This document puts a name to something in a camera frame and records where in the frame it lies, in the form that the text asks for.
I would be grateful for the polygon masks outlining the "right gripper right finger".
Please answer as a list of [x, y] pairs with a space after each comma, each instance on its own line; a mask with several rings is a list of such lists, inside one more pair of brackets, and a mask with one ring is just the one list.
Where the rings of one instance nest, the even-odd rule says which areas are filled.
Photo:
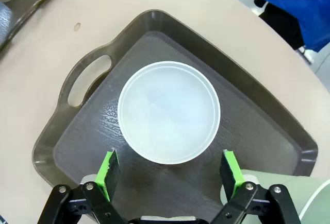
[[286, 186], [265, 189], [246, 181], [233, 151], [223, 150], [220, 176], [227, 203], [211, 223], [242, 223], [247, 215], [257, 216], [261, 223], [301, 222]]

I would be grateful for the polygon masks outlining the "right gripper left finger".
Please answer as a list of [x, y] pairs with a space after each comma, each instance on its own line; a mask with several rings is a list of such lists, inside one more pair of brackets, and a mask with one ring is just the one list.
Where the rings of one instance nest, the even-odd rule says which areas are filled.
[[53, 187], [38, 223], [78, 223], [83, 215], [92, 215], [97, 223], [128, 223], [111, 203], [119, 176], [117, 152], [107, 152], [98, 173], [85, 176], [76, 188]]

